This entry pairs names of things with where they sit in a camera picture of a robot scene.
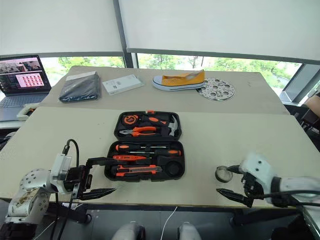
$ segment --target tool case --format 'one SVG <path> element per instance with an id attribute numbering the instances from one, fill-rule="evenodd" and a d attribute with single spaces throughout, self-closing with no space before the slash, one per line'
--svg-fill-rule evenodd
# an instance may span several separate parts
<path id="1" fill-rule="evenodd" d="M 108 159 L 119 163 L 106 165 L 105 176 L 112 181 L 126 182 L 181 178 L 185 172 L 184 148 L 178 141 L 181 134 L 180 119 L 174 112 L 121 113 L 114 130 L 118 141 L 107 153 Z"/>

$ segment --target yellow sneaker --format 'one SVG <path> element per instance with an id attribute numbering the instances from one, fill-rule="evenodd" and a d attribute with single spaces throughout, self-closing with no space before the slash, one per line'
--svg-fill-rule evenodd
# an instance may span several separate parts
<path id="1" fill-rule="evenodd" d="M 152 85 L 163 91 L 198 89 L 205 84 L 205 71 L 183 73 L 174 76 L 155 76 Z"/>

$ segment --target table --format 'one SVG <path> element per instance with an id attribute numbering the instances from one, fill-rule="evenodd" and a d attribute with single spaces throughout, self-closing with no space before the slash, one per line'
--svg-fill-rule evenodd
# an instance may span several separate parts
<path id="1" fill-rule="evenodd" d="M 58 96 L 66 80 L 66 76 L 64 76 L 52 88 L 41 105 L 46 107 L 128 111 L 156 110 L 166 112 L 289 114 L 278 96 L 259 72 L 206 71 L 206 77 L 226 80 L 235 87 L 235 96 L 232 99 L 217 102 L 200 96 L 196 90 L 167 92 L 152 86 L 154 76 L 173 75 L 191 71 L 73 66 L 67 76 L 90 71 L 97 71 L 101 81 L 134 74 L 145 83 L 145 86 L 112 96 L 109 96 L 107 91 L 102 88 L 102 98 L 98 101 L 61 103 L 58 101 Z"/>
<path id="2" fill-rule="evenodd" d="M 114 128 L 122 110 L 76 107 L 39 107 L 0 152 L 1 198 L 12 198 L 19 181 L 34 168 L 51 169 L 57 153 L 69 138 L 77 140 L 80 164 L 106 156 L 116 141 Z M 216 193 L 228 188 L 243 193 L 241 178 L 229 183 L 215 179 L 221 165 L 239 164 L 250 151 L 262 153 L 280 177 L 319 176 L 320 154 L 298 122 L 286 114 L 177 112 L 185 150 L 185 174 L 163 182 L 110 181 L 104 168 L 91 172 L 91 188 L 115 187 L 105 197 L 86 201 L 99 204 L 148 204 L 243 207 Z M 69 154 L 75 157 L 71 147 Z M 271 207 L 256 200 L 255 207 Z"/>

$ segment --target laptop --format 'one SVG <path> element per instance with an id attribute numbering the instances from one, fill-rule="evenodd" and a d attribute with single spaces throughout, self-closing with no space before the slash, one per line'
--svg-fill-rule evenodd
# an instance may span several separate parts
<path id="1" fill-rule="evenodd" d="M 38 55 L 0 58 L 0 122 L 14 121 L 24 104 L 40 103 L 51 90 Z"/>

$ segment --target laptop keyboard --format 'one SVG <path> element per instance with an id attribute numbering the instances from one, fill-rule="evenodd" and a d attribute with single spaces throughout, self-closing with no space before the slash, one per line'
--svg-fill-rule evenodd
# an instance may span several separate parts
<path id="1" fill-rule="evenodd" d="M 0 101 L 0 108 L 23 107 L 24 104 L 40 103 L 47 95 L 6 96 Z"/>

